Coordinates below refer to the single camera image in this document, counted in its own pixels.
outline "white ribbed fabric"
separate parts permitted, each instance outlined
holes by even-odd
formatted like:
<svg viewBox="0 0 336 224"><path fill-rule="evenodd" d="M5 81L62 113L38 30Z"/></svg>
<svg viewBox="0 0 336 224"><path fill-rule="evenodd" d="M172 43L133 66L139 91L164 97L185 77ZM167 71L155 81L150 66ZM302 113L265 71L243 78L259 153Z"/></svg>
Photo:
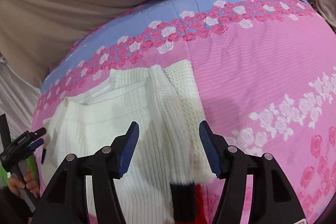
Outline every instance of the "white ribbed fabric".
<svg viewBox="0 0 336 224"><path fill-rule="evenodd" d="M126 133L132 121L140 136L128 172L115 180L127 223L171 223L170 183L208 183L211 173L198 126L204 112L192 67L183 60L162 69L111 70L99 87L65 98L45 121L50 143L42 177L48 183L69 153L92 155ZM90 177L89 213L95 214Z"/></svg>

